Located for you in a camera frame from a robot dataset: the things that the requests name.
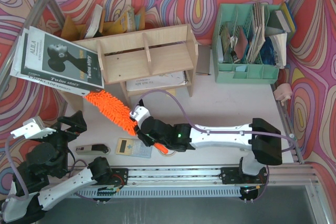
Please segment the beige and blue calculator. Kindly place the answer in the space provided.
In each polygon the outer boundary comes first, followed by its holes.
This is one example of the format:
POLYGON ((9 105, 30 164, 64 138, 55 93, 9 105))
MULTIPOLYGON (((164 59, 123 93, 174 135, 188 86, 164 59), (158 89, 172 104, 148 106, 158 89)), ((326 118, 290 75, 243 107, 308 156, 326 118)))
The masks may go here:
POLYGON ((151 158, 152 147, 147 147, 141 140, 133 138, 119 138, 115 150, 117 155, 151 158))

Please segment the orange microfiber duster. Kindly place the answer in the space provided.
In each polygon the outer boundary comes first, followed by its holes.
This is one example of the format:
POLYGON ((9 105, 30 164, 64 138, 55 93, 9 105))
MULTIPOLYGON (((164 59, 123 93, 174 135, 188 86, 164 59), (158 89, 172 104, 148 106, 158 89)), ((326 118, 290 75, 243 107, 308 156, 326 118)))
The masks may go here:
POLYGON ((130 108, 123 104, 118 98, 105 90, 99 92, 91 91, 84 96, 85 100, 98 108, 99 112, 111 122, 121 127, 129 135, 135 136, 135 127, 138 123, 131 119, 130 108))

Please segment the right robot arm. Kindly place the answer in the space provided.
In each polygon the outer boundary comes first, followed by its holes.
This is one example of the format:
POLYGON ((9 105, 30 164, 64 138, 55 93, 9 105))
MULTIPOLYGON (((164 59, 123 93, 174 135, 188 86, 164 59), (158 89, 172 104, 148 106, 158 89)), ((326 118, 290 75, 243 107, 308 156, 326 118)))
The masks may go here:
POLYGON ((247 151, 239 161, 240 173, 256 176, 265 166, 282 164, 280 131, 261 118, 234 127, 166 124, 152 116, 137 119, 134 128, 146 146, 186 152, 204 147, 231 147, 247 151))

